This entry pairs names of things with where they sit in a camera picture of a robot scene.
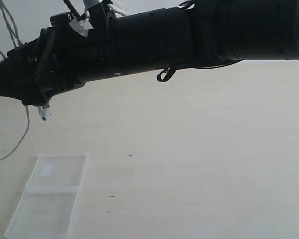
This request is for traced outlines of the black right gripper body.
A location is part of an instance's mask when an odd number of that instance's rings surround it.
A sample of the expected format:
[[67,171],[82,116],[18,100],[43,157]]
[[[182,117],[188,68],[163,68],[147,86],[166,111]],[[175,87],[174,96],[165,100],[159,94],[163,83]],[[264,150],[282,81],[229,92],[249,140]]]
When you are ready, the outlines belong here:
[[43,28],[37,39],[10,50],[0,61],[0,97],[43,106],[55,95],[83,87],[57,53],[56,42],[56,31]]

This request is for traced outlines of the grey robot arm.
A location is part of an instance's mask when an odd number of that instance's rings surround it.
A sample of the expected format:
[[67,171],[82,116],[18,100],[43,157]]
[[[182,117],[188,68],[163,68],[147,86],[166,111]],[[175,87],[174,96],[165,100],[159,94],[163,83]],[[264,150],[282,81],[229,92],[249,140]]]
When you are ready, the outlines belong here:
[[243,60],[299,60],[299,0],[188,0],[116,17],[110,0],[51,17],[40,36],[0,61],[0,96],[42,106],[85,83]]

